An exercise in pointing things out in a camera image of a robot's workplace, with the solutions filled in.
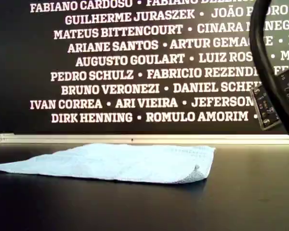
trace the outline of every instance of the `folded cloth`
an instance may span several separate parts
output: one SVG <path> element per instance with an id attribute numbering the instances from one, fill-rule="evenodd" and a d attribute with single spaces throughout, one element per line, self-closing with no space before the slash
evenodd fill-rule
<path id="1" fill-rule="evenodd" d="M 191 183 L 208 177 L 214 150 L 207 146 L 87 144 L 0 164 L 0 171 L 131 182 Z"/>

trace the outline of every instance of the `electronic component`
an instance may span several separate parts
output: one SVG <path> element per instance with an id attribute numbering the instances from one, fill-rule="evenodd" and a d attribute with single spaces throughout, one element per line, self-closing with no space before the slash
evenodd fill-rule
<path id="1" fill-rule="evenodd" d="M 276 76 L 276 78 L 280 82 L 280 86 L 284 90 L 289 102 L 289 69 Z M 251 89 L 250 93 L 261 129 L 269 130 L 281 124 L 281 121 L 278 118 L 278 115 L 275 112 L 275 109 L 267 96 L 263 85 L 258 85 L 257 87 Z"/>

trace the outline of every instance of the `black wall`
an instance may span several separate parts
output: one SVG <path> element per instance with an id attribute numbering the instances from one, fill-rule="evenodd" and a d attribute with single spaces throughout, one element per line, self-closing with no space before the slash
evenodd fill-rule
<path id="1" fill-rule="evenodd" d="M 235 68 L 240 70 L 252 70 L 253 62 L 250 58 L 250 49 L 247 43 L 248 26 L 250 20 L 248 9 L 253 6 L 254 1 L 230 1 L 204 3 L 207 1 L 199 0 L 197 4 L 180 4 L 180 5 L 164 5 L 164 6 L 147 6 L 149 2 L 164 2 L 142 0 L 141 4 L 133 1 L 130 8 L 115 9 L 94 9 L 94 10 L 77 10 L 62 12 L 43 12 L 31 13 L 31 3 L 42 3 L 41 1 L 13 1 L 0 0 L 0 132 L 21 133 L 54 133 L 54 134 L 105 134 L 105 133 L 138 133 L 138 134 L 262 134 L 259 128 L 258 120 L 254 117 L 255 110 L 250 104 L 250 94 L 248 86 L 254 86 L 259 83 L 259 78 L 254 72 L 252 75 L 245 72 L 233 72 Z M 221 12 L 227 9 L 228 17 L 213 17 L 215 10 Z M 238 14 L 234 16 L 231 9 Z M 195 10 L 191 19 L 176 19 L 184 12 Z M 131 21 L 116 23 L 91 23 L 82 25 L 67 25 L 65 18 L 68 15 L 89 15 L 104 13 L 132 13 L 131 17 L 135 17 L 137 12 L 159 12 L 159 15 L 168 13 L 169 11 L 177 11 L 174 13 L 172 20 L 153 20 L 153 21 Z M 267 49 L 269 54 L 274 54 L 272 64 L 276 67 L 276 73 L 281 70 L 280 66 L 289 66 L 289 0 L 273 1 L 271 13 L 267 18 L 268 25 L 266 28 L 266 36 L 270 36 L 270 42 Z M 202 25 L 212 26 L 215 24 L 220 28 L 218 33 L 203 33 Z M 118 36 L 118 37 L 101 37 L 97 38 L 79 38 L 79 39 L 54 39 L 55 30 L 71 30 L 71 29 L 90 29 L 101 32 L 102 28 L 111 27 L 130 27 L 130 26 L 160 26 L 160 25 L 176 25 L 176 34 L 167 35 L 151 35 L 151 36 Z M 202 46 L 200 48 L 171 49 L 171 45 L 179 43 L 179 39 L 198 39 L 197 42 L 209 41 L 210 47 Z M 156 40 L 156 50 L 133 50 L 133 51 L 114 51 L 112 48 L 116 44 L 128 41 L 144 41 L 149 43 Z M 230 41 L 238 41 L 238 43 L 229 43 Z M 78 52 L 68 53 L 70 44 L 76 43 L 97 43 L 110 42 L 110 50 L 102 52 Z M 219 57 L 210 63 L 201 61 L 201 53 L 203 57 L 206 53 L 210 56 L 215 53 Z M 173 64 L 147 64 L 132 65 L 130 63 L 131 56 L 157 54 L 159 59 L 164 55 L 184 54 L 182 63 Z M 78 58 L 93 56 L 123 56 L 128 59 L 127 65 L 105 65 L 105 66 L 88 66 L 79 67 L 77 65 Z M 176 68 L 198 68 L 202 73 L 198 77 L 189 78 L 161 78 L 148 79 L 148 69 Z M 127 70 L 133 71 L 133 79 L 128 80 L 90 80 L 89 73 L 99 70 Z M 51 72 L 80 72 L 84 71 L 88 74 L 85 81 L 51 81 Z M 208 77 L 210 74 L 222 75 L 223 77 Z M 226 91 L 225 86 L 235 85 L 242 82 L 242 86 L 247 87 L 241 91 Z M 179 85 L 190 83 L 212 83 L 215 88 L 208 86 L 207 92 L 186 92 L 176 93 L 173 83 Z M 151 92 L 148 94 L 105 94 L 104 89 L 110 88 L 110 85 L 126 85 L 126 84 L 159 84 L 159 92 Z M 100 89 L 99 94 L 92 95 L 62 95 L 61 86 L 72 85 L 97 85 Z M 210 98 L 216 97 L 217 100 L 212 106 L 192 107 L 191 103 L 195 101 L 195 97 L 203 97 L 204 102 Z M 162 107 L 162 108 L 141 108 L 138 99 L 142 98 L 173 98 L 178 107 Z M 60 109 L 60 100 L 76 100 L 76 99 L 94 99 L 95 102 L 100 100 L 103 108 L 91 109 Z M 117 100 L 134 99 L 135 108 L 115 108 Z M 34 109 L 30 109 L 30 101 L 48 101 L 56 100 L 55 108 L 37 110 L 36 104 Z M 231 106 L 222 106 L 223 100 L 230 100 Z M 147 122 L 148 112 L 162 113 L 182 112 L 184 117 L 189 113 L 195 117 L 194 121 L 179 122 Z M 74 123 L 52 123 L 52 114 L 77 114 L 78 122 Z M 132 113 L 132 121 L 130 122 L 104 122 L 104 123 L 82 123 L 80 121 L 81 113 Z M 266 133 L 283 133 L 283 129 L 279 128 Z"/>

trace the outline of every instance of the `black table surface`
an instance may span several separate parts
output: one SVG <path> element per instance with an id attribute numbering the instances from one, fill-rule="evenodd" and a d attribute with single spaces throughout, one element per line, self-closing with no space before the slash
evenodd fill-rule
<path id="1" fill-rule="evenodd" d="M 78 145 L 1 144 L 0 163 Z M 0 231 L 289 231 L 289 145 L 211 146 L 188 185 L 0 173 Z"/>

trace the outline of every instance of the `wire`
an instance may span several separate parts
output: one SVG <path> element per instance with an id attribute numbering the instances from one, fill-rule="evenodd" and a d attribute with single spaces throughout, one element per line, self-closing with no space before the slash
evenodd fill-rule
<path id="1" fill-rule="evenodd" d="M 250 19 L 250 50 L 263 87 L 289 134 L 289 102 L 276 80 L 263 40 L 263 29 L 270 4 L 271 0 L 256 0 L 254 4 Z"/>

